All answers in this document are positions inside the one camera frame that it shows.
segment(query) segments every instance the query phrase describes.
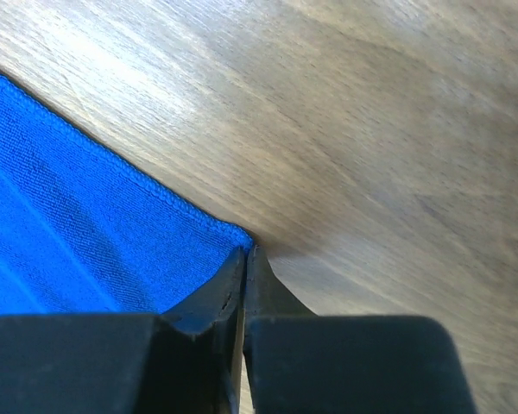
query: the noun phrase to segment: blue towel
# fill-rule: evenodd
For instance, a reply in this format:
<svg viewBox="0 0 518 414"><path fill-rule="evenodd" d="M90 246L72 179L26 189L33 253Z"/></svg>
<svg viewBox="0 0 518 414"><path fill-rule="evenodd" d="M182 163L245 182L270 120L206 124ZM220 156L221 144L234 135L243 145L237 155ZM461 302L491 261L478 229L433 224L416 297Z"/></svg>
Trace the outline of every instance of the blue towel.
<svg viewBox="0 0 518 414"><path fill-rule="evenodd" d="M0 75L0 315L163 312L251 243Z"/></svg>

